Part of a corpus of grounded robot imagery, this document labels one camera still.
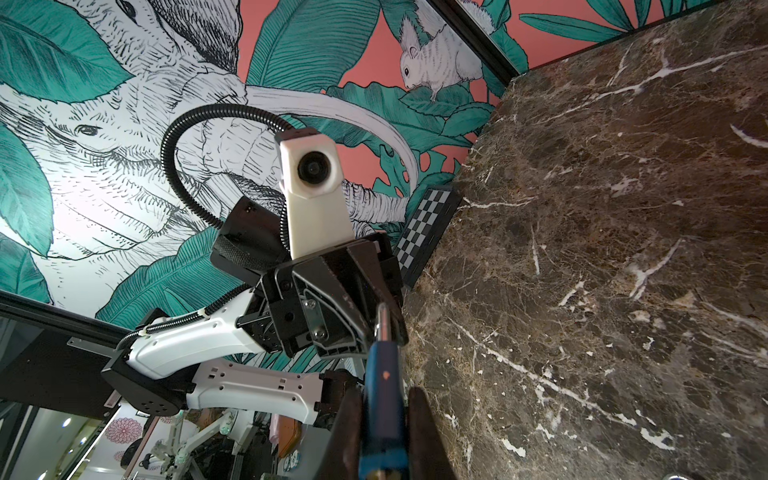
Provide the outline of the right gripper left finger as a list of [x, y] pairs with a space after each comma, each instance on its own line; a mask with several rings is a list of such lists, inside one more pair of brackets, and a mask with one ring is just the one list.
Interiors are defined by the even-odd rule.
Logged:
[[363, 420], [362, 393], [345, 393], [315, 480], [357, 480]]

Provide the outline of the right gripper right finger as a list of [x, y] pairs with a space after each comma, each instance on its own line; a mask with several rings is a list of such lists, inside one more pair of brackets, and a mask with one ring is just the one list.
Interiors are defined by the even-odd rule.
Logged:
[[409, 475], [414, 480], [455, 480], [423, 389], [412, 387], [407, 407]]

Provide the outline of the blue padlock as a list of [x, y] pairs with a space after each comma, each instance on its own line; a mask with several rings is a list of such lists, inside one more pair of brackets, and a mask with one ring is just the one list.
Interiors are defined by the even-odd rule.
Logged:
[[400, 347], [394, 338], [392, 316], [384, 303], [377, 307], [363, 399], [358, 476], [405, 479], [409, 460]]

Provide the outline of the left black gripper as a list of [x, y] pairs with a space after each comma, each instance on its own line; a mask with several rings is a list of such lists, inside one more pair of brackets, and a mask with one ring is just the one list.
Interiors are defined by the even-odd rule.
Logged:
[[403, 280], [388, 238], [361, 238], [283, 263], [262, 278], [267, 312], [238, 325], [269, 351], [273, 332], [289, 357], [313, 347], [323, 359], [364, 358], [377, 308], [389, 311], [391, 339], [409, 342]]

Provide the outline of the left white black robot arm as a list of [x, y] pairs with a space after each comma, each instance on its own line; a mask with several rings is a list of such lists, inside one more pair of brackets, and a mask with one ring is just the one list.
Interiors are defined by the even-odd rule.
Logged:
[[282, 373], [235, 356], [313, 349], [324, 360], [365, 358], [387, 306], [390, 337], [408, 340], [401, 268], [386, 234], [373, 233], [294, 260], [279, 217], [242, 198], [218, 231], [213, 263], [241, 285], [196, 312], [154, 310], [119, 342], [102, 371], [137, 410], [258, 410], [328, 428], [361, 381], [345, 371]]

